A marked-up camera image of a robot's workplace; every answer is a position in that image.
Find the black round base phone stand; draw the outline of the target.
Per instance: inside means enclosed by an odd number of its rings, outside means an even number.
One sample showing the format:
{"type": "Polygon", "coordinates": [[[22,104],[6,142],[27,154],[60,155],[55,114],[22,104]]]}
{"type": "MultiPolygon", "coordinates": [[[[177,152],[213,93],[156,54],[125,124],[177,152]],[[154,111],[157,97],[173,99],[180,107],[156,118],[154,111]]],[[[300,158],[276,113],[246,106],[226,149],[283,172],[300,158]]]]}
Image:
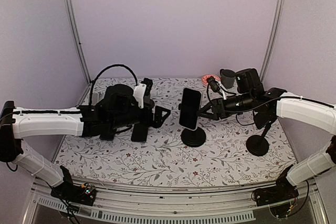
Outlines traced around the black round base phone stand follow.
{"type": "Polygon", "coordinates": [[[144,108],[153,109],[155,106],[154,101],[150,98],[150,95],[144,95],[143,97],[144,108]]]}

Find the black phone blue edge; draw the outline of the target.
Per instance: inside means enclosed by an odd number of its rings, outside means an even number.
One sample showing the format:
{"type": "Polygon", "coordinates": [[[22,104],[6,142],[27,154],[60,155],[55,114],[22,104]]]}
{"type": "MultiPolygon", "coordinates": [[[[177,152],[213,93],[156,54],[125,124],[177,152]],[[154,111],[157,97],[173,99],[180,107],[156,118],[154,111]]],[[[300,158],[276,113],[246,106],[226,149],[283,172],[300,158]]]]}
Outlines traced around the black phone blue edge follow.
{"type": "Polygon", "coordinates": [[[99,139],[102,141],[113,141],[115,134],[101,134],[99,139]]]}

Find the white phone stand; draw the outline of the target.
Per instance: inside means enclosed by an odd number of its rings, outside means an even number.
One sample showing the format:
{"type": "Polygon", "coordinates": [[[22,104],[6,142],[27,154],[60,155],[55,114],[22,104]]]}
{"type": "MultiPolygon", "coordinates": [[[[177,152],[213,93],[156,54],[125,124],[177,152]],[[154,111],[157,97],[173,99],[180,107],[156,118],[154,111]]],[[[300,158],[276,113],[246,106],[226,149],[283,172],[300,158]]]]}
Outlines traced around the white phone stand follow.
{"type": "Polygon", "coordinates": [[[92,94],[92,104],[95,105],[100,101],[100,94],[99,93],[93,93],[92,94]]]}

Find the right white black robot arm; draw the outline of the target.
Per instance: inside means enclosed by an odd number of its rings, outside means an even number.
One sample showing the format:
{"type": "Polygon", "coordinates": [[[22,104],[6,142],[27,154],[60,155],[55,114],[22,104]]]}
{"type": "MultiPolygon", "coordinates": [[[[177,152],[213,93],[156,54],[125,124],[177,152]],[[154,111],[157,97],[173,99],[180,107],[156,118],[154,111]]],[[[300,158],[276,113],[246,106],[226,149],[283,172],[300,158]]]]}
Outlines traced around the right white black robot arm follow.
{"type": "Polygon", "coordinates": [[[268,152],[265,136],[278,119],[292,119],[318,127],[332,135],[329,143],[303,161],[283,170],[271,190],[276,201],[291,194],[292,187],[317,177],[335,167],[335,105],[304,98],[280,88],[265,91],[254,68],[235,73],[237,95],[209,100],[197,115],[212,120],[252,111],[254,124],[263,129],[262,135],[253,135],[246,142],[247,150],[255,156],[268,152]]]}

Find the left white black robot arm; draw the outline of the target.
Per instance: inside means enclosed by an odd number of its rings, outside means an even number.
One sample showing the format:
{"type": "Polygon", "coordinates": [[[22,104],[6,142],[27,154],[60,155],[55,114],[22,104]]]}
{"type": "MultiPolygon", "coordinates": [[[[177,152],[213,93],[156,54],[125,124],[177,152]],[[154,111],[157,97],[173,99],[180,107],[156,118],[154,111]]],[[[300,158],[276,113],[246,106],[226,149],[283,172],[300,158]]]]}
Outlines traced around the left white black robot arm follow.
{"type": "Polygon", "coordinates": [[[40,135],[98,136],[104,141],[133,129],[131,140],[145,142],[149,128],[160,128],[171,114],[150,98],[151,86],[125,84],[107,87],[104,97],[69,109],[33,110],[7,101],[1,112],[1,162],[18,165],[43,179],[67,200],[91,195],[89,186],[76,186],[68,169],[57,166],[33,150],[23,139],[40,135]]]}

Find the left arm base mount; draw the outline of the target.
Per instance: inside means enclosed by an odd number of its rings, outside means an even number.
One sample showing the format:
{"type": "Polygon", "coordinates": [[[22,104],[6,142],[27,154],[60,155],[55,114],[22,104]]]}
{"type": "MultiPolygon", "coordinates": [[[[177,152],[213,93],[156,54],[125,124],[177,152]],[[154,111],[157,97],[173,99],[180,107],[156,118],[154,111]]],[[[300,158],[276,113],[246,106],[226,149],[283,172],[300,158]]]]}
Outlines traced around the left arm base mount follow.
{"type": "Polygon", "coordinates": [[[60,168],[63,173],[62,183],[51,187],[50,195],[64,201],[93,206],[97,195],[95,186],[89,183],[84,183],[80,186],[75,185],[69,170],[63,166],[60,166],[60,168]]]}

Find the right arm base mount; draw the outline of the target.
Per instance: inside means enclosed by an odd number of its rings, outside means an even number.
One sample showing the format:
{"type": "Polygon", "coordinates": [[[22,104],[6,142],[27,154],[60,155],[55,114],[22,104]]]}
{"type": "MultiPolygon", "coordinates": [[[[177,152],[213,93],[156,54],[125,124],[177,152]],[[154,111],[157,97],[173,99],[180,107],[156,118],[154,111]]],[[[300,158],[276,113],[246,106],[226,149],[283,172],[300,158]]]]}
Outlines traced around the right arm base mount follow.
{"type": "Polygon", "coordinates": [[[286,176],[292,167],[293,165],[290,165],[281,172],[279,177],[276,179],[276,184],[274,186],[257,188],[251,193],[251,200],[256,202],[257,206],[264,206],[285,200],[294,199],[293,203],[289,203],[286,210],[284,207],[271,207],[270,212],[277,219],[287,219],[288,217],[294,216],[305,206],[308,200],[310,185],[308,180],[306,180],[306,197],[302,205],[296,211],[293,211],[299,193],[297,190],[297,186],[293,186],[286,179],[286,176]]]}

